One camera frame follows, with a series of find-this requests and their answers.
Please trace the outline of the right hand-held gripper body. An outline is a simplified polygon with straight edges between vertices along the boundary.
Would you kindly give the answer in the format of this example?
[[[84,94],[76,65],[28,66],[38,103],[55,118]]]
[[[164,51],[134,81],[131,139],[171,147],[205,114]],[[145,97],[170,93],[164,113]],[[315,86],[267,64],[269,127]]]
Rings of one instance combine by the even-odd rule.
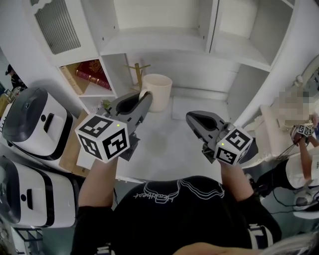
[[[209,135],[209,142],[202,147],[204,156],[213,163],[215,160],[228,165],[244,163],[258,152],[255,138],[240,126],[225,123]]]

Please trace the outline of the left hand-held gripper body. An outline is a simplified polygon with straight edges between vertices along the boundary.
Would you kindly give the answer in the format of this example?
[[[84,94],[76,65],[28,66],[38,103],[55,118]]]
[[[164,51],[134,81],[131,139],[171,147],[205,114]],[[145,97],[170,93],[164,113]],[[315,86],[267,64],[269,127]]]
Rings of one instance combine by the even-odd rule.
[[[116,157],[129,161],[139,143],[136,128],[145,119],[145,110],[119,111],[115,107],[88,115],[75,129],[81,148],[107,163]]]

